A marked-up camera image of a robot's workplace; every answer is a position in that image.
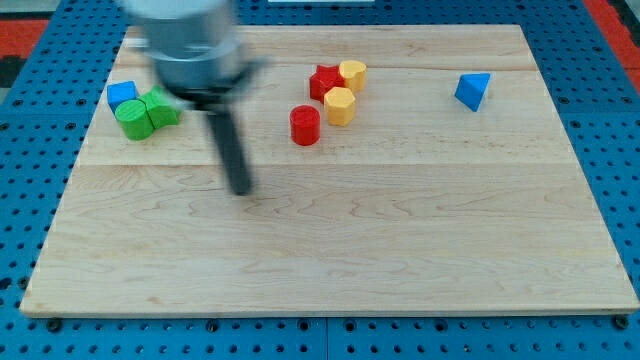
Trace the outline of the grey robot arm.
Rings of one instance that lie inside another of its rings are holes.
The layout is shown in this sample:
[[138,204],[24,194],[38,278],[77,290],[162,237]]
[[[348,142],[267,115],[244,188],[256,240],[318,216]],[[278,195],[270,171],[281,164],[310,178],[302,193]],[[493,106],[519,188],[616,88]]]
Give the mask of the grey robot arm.
[[168,90],[209,89],[234,82],[248,61],[236,33],[232,0],[120,0],[146,37],[145,53]]

